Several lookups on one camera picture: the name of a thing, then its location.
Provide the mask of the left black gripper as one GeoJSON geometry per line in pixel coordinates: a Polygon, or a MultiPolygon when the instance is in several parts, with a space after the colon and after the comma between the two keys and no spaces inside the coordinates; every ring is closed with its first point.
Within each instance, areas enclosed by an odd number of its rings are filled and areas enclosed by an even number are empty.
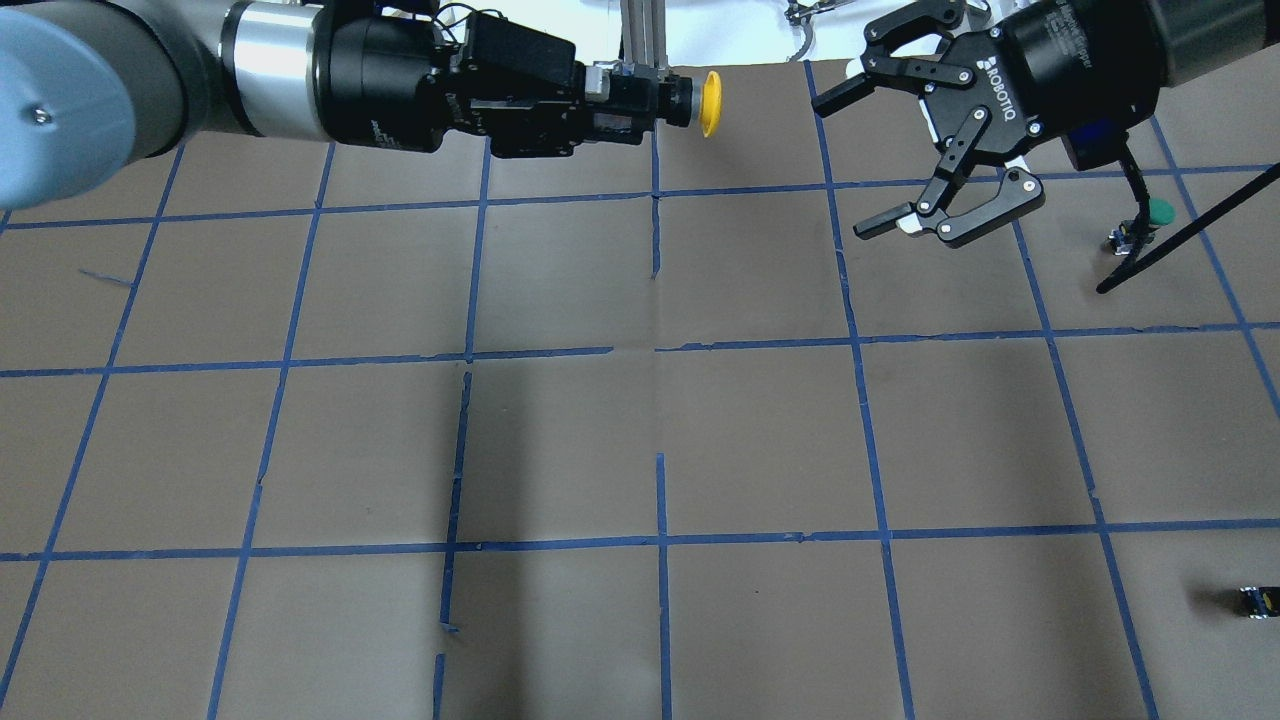
{"type": "Polygon", "coordinates": [[[381,5],[325,5],[315,45],[317,115],[343,145],[435,152],[452,132],[497,158],[562,158],[589,143],[640,143],[659,118],[655,68],[593,63],[563,38],[483,12],[456,40],[381,5]]]}

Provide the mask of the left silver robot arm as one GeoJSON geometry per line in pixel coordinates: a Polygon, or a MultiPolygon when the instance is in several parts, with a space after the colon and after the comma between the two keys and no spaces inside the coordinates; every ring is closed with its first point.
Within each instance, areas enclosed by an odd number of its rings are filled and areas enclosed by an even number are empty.
{"type": "Polygon", "coordinates": [[[666,63],[660,1],[626,1],[621,55],[448,1],[5,1],[3,209],[87,193],[202,131],[502,159],[639,145],[705,94],[666,63]]]}

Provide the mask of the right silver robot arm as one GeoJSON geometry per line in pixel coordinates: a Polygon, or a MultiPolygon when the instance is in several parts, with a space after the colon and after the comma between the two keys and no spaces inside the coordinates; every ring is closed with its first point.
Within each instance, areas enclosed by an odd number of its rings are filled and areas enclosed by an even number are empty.
{"type": "Polygon", "coordinates": [[[911,1],[872,19],[860,70],[813,100],[831,117],[878,88],[915,96],[938,161],[920,195],[859,222],[951,249],[1042,206],[1025,158],[1060,141],[1075,170],[1126,169],[1149,196],[1128,146],[1165,88],[1277,42],[1275,1],[1037,1],[970,28],[965,1],[911,1]]]}

